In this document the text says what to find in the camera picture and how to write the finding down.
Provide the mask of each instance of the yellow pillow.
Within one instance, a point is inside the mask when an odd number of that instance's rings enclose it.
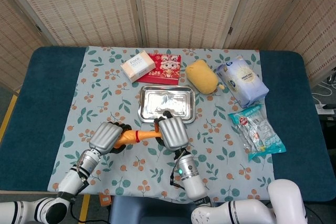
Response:
[[[215,91],[218,78],[204,60],[197,60],[188,65],[185,70],[188,80],[203,94]]]

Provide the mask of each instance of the metal tray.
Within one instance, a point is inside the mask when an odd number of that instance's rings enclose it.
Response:
[[[195,91],[190,86],[143,86],[140,90],[139,118],[152,123],[169,110],[184,123],[195,120]]]

